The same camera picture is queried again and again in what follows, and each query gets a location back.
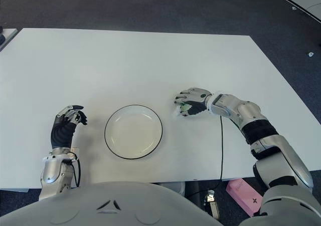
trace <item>plate rim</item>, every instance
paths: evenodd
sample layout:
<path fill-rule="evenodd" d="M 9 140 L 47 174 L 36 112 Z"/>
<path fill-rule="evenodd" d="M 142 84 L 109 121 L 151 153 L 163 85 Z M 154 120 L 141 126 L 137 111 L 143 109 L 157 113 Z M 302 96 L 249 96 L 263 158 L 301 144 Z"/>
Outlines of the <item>plate rim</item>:
<path fill-rule="evenodd" d="M 158 116 L 158 114 L 157 114 L 154 110 L 152 110 L 151 108 L 146 107 L 146 106 L 143 106 L 143 105 L 140 105 L 140 104 L 131 104 L 131 105 L 127 105 L 127 106 L 124 106 L 124 107 L 121 107 L 121 108 L 117 109 L 116 111 L 113 112 L 113 114 L 109 117 L 109 119 L 108 119 L 107 122 L 106 122 L 105 130 L 104 130 L 104 139 L 105 139 L 105 143 L 106 143 L 109 151 L 111 151 L 111 152 L 112 152 L 114 155 L 116 155 L 117 157 L 120 157 L 120 158 L 123 158 L 123 159 L 127 159 L 127 160 L 139 159 L 139 158 L 142 158 L 142 157 L 126 158 L 126 157 L 119 156 L 118 154 L 116 154 L 115 152 L 113 152 L 113 150 L 111 150 L 110 147 L 108 146 L 108 143 L 107 143 L 107 140 L 106 140 L 106 129 L 107 129 L 107 125 L 108 125 L 109 120 L 112 118 L 112 116 L 113 116 L 116 112 L 118 112 L 119 110 L 121 110 L 121 109 L 123 109 L 123 108 L 125 108 L 125 107 L 130 107 L 130 106 L 141 106 L 141 107 L 145 107 L 145 108 L 149 109 L 150 111 L 152 111 L 153 113 L 155 113 L 155 115 L 158 117 L 158 119 L 159 119 L 159 121 L 160 121 L 160 126 L 161 126 L 161 128 L 162 128 L 162 132 L 161 132 L 161 134 L 160 134 L 160 138 L 159 138 L 159 141 L 158 141 L 156 147 L 155 147 L 152 151 L 150 151 L 148 154 L 146 154 L 146 155 L 144 155 L 144 156 L 142 156 L 142 157 L 146 157 L 147 155 L 150 155 L 152 152 L 154 152 L 154 150 L 158 147 L 158 145 L 159 145 L 159 143 L 161 142 L 162 137 L 163 137 L 163 123 L 162 123 L 162 120 L 161 120 L 161 118 Z"/>

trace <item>black cable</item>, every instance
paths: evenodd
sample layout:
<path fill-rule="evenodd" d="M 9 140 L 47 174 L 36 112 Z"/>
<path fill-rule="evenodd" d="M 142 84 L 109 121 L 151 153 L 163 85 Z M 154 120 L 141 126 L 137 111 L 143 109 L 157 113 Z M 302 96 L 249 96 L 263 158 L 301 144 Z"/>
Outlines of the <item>black cable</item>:
<path fill-rule="evenodd" d="M 78 182 L 77 182 L 77 180 L 76 180 L 76 173 L 75 173 L 75 167 L 74 167 L 74 165 L 72 165 L 72 167 L 73 167 L 73 169 L 74 169 L 74 176 L 75 176 L 76 186 L 79 187 L 79 185 L 80 185 L 80 177 L 81 177 L 80 161 L 79 161 L 79 158 L 78 158 L 78 156 L 77 156 L 76 153 L 71 152 L 71 151 L 70 151 L 70 153 L 72 153 L 72 154 L 75 155 L 75 159 L 76 159 L 76 161 L 77 161 L 77 163 L 78 163 Z"/>
<path fill-rule="evenodd" d="M 220 185 L 220 183 L 222 182 L 222 175 L 223 175 L 223 122 L 222 122 L 222 116 L 220 116 L 220 121 L 221 121 L 221 139 L 222 139 L 222 161 L 221 161 L 221 176 L 220 176 L 220 180 L 219 182 L 217 183 L 217 185 L 215 187 L 212 187 L 212 188 L 209 188 L 209 189 L 204 189 L 204 190 L 200 190 L 200 191 L 197 191 L 197 192 L 194 192 L 188 196 L 186 196 L 186 198 L 189 198 L 197 193 L 200 193 L 200 192 L 204 192 L 204 191 L 208 191 L 208 190 L 214 190 L 214 189 L 217 189 L 217 187 Z"/>
<path fill-rule="evenodd" d="M 77 187 L 79 187 L 80 185 L 80 177 L 81 177 L 81 169 L 80 169 L 80 161 L 79 159 L 77 160 L 78 163 L 78 183 L 77 183 Z"/>
<path fill-rule="evenodd" d="M 75 167 L 74 167 L 73 164 L 71 164 L 71 166 L 72 166 L 72 168 L 73 168 L 73 170 L 74 170 L 75 184 L 76 184 L 76 186 L 77 186 L 77 179 L 76 179 Z"/>

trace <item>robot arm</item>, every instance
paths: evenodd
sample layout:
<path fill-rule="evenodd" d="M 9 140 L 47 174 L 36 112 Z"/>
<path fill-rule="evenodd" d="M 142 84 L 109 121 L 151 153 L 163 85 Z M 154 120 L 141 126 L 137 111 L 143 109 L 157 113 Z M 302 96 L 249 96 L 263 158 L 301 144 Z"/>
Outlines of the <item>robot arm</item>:
<path fill-rule="evenodd" d="M 180 105 L 183 116 L 208 110 L 229 118 L 240 129 L 258 160 L 253 166 L 254 175 L 269 188 L 259 215 L 278 217 L 289 210 L 299 215 L 308 208 L 316 217 L 321 217 L 321 206 L 311 194 L 313 180 L 309 170 L 255 103 L 230 94 L 213 95 L 200 88 L 182 91 L 174 102 Z"/>
<path fill-rule="evenodd" d="M 199 88 L 182 91 L 175 101 L 182 106 L 192 106 L 182 111 L 183 116 L 207 109 L 211 114 L 229 118 L 251 145 L 251 153 L 258 159 L 253 167 L 255 176 L 267 188 L 287 184 L 312 191 L 313 180 L 309 170 L 255 103 L 242 101 L 230 94 L 212 95 Z"/>
<path fill-rule="evenodd" d="M 40 179 L 42 190 L 39 200 L 71 188 L 74 175 L 72 162 L 78 159 L 70 153 L 72 137 L 78 123 L 87 125 L 87 117 L 81 109 L 82 106 L 67 106 L 55 117 L 51 131 L 52 152 L 44 158 L 45 169 Z"/>

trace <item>wire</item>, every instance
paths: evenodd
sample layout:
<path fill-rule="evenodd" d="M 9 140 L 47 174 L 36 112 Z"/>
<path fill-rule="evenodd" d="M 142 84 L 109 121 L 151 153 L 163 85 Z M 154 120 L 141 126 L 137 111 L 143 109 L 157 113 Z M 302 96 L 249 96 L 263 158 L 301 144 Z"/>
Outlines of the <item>wire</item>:
<path fill-rule="evenodd" d="M 306 10 L 307 10 L 307 9 L 310 9 L 311 7 L 317 6 L 317 5 L 321 5 L 321 3 L 311 5 L 311 6 L 309 6 L 308 8 L 306 8 Z"/>
<path fill-rule="evenodd" d="M 208 191 L 208 190 L 214 190 L 214 189 L 217 189 L 217 187 L 220 185 L 220 183 L 222 182 L 222 175 L 223 175 L 223 159 L 224 159 L 224 151 L 223 151 L 223 122 L 222 122 L 222 116 L 220 116 L 220 121 L 221 121 L 221 144 L 222 144 L 222 160 L 221 160 L 221 176 L 220 176 L 220 180 L 219 182 L 212 188 L 209 188 L 209 189 L 204 189 L 204 190 L 200 190 L 200 191 L 197 191 L 197 192 L 194 192 L 188 196 L 186 196 L 186 198 L 189 198 L 197 193 L 200 193 L 200 192 L 204 192 L 204 191 Z"/>
<path fill-rule="evenodd" d="M 77 183 L 77 187 L 79 187 L 79 185 L 80 185 L 80 177 L 81 177 L 81 168 L 80 168 L 79 159 L 77 160 L 77 163 L 78 163 L 78 183 Z"/>
<path fill-rule="evenodd" d="M 76 153 L 71 152 L 71 151 L 70 151 L 70 153 L 72 153 L 72 154 L 74 154 L 74 155 L 75 155 L 75 159 L 76 159 L 76 161 L 77 161 L 77 163 L 78 163 L 78 181 L 76 180 L 75 167 L 74 167 L 74 165 L 73 165 L 73 164 L 71 164 L 71 165 L 72 165 L 72 168 L 74 169 L 74 176 L 75 176 L 75 183 L 76 183 L 76 186 L 77 186 L 77 187 L 79 187 L 79 185 L 80 185 L 80 177 L 81 177 L 80 161 L 79 161 L 79 158 L 78 158 L 78 156 L 77 156 L 77 154 L 76 154 Z"/>
<path fill-rule="evenodd" d="M 76 179 L 75 167 L 74 167 L 73 164 L 71 164 L 71 166 L 72 166 L 72 168 L 73 168 L 73 170 L 74 170 L 75 184 L 76 184 L 76 186 L 77 186 L 77 179 Z"/>

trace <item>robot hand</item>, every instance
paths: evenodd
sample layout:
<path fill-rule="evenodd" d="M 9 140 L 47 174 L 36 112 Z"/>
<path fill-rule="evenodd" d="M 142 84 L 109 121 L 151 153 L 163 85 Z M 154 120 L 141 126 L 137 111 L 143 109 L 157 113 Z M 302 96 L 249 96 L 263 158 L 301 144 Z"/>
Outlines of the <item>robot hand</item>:
<path fill-rule="evenodd" d="M 181 91 L 175 97 L 174 103 L 181 105 L 180 113 L 187 117 L 189 115 L 195 115 L 207 109 L 207 101 L 211 97 L 212 93 L 207 90 L 192 87 L 188 90 Z"/>
<path fill-rule="evenodd" d="M 77 105 L 67 106 L 56 115 L 51 131 L 52 149 L 71 147 L 72 137 L 78 123 L 81 122 L 87 125 L 86 115 L 82 111 L 79 111 L 83 108 L 84 107 Z"/>

